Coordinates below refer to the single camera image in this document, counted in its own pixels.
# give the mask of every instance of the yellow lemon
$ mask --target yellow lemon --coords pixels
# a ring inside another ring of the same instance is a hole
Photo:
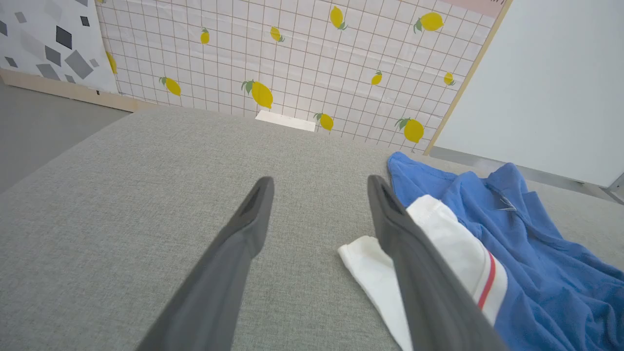
[[[314,115],[314,118],[321,123],[321,127],[327,129],[328,131],[334,127],[334,120],[324,113],[317,113]]]
[[[455,85],[455,80],[453,79],[453,73],[446,72],[446,75],[444,76],[444,83],[448,86]]]
[[[280,30],[276,27],[271,27],[271,37],[273,37],[276,42],[284,41],[284,36],[280,34]]]
[[[113,54],[106,51],[106,57],[109,58],[110,68],[112,68],[113,74],[117,74],[117,63],[115,62],[115,58],[113,57]]]
[[[371,79],[371,84],[376,86],[377,84],[379,84],[381,82],[381,71],[378,69],[377,73],[375,73],[375,75],[373,76],[373,78]]]
[[[199,37],[199,40],[201,40],[204,45],[208,44],[210,41],[210,33],[208,33],[208,29],[202,28],[202,35]]]
[[[433,32],[440,29],[443,25],[444,23],[442,23],[442,16],[440,16],[439,13],[430,12],[423,17],[420,17],[418,21],[416,21],[414,25],[414,33],[416,32],[416,29],[421,32],[423,29]]]
[[[266,107],[267,109],[271,108],[271,104],[273,103],[273,94],[264,84],[250,80],[243,82],[240,89],[243,88],[245,88],[247,94],[251,92],[251,96],[253,96],[253,99],[258,103],[258,105]]]
[[[334,9],[331,10],[329,14],[329,19],[331,20],[331,23],[334,25],[334,27],[340,29],[341,31],[347,29],[347,25],[343,21],[343,12],[340,11],[338,7],[334,6]]]
[[[425,128],[415,119],[402,118],[396,121],[394,125],[396,126],[396,124],[399,124],[399,130],[405,127],[403,134],[405,135],[405,139],[411,142],[419,142],[425,134]]]
[[[180,86],[173,79],[167,78],[167,77],[160,77],[160,83],[164,85],[165,87],[167,87],[167,90],[169,90],[173,95],[180,96],[180,93],[181,93]]]

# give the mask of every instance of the white cloth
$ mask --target white cloth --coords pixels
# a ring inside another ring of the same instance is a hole
[[[507,273],[500,262],[441,201],[429,195],[422,196],[407,208],[407,213],[431,240],[485,318],[494,325],[507,291]],[[338,253],[399,346],[403,351],[412,351],[394,264],[377,238],[361,237],[341,246]]]

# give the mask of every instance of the wooden strip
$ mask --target wooden strip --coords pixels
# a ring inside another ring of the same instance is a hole
[[[464,90],[468,86],[468,83],[470,83],[470,80],[472,79],[472,75],[477,70],[477,66],[479,66],[479,64],[481,63],[481,59],[483,58],[483,55],[485,55],[487,48],[490,46],[492,39],[496,35],[496,31],[499,30],[500,24],[503,21],[503,18],[505,17],[505,15],[507,14],[507,10],[509,10],[509,6],[511,6],[512,2],[513,0],[507,0],[505,4],[503,5],[503,8],[500,10],[500,14],[496,18],[496,21],[494,22],[494,25],[492,26],[492,29],[490,30],[490,34],[485,39],[485,42],[483,43],[483,47],[481,48],[481,51],[479,51],[479,53],[477,54],[477,58],[474,60],[474,63],[472,64],[470,71],[468,71],[468,74],[466,75],[466,79],[464,80],[462,87],[459,88],[457,95],[455,95],[455,99],[453,99],[451,106],[449,106],[449,110],[446,111],[446,115],[444,115],[442,122],[440,122],[440,125],[438,126],[436,133],[433,135],[433,138],[431,138],[431,141],[429,142],[429,146],[427,146],[427,149],[425,150],[424,155],[429,155],[429,153],[431,152],[433,145],[436,143],[437,137],[440,136],[440,133],[442,132],[442,129],[444,128],[444,125],[446,124],[446,121],[449,120],[449,117],[453,113],[453,110],[455,109],[457,102],[462,97],[462,94],[464,93]]]
[[[158,105],[134,99],[133,97],[98,91],[82,85],[55,81],[8,69],[0,69],[0,76],[8,86],[20,87],[91,104],[112,107],[123,111],[136,112]]]

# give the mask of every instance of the blue shirt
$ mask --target blue shirt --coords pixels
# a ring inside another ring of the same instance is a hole
[[[494,327],[512,350],[624,349],[624,274],[565,240],[513,164],[481,179],[395,152],[388,169],[403,206],[441,200],[505,267]]]

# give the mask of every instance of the lemon patterned wallpaper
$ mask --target lemon patterned wallpaper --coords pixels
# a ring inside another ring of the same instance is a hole
[[[122,94],[250,118],[266,109],[315,121],[319,133],[417,153],[500,8],[497,0],[97,1]]]

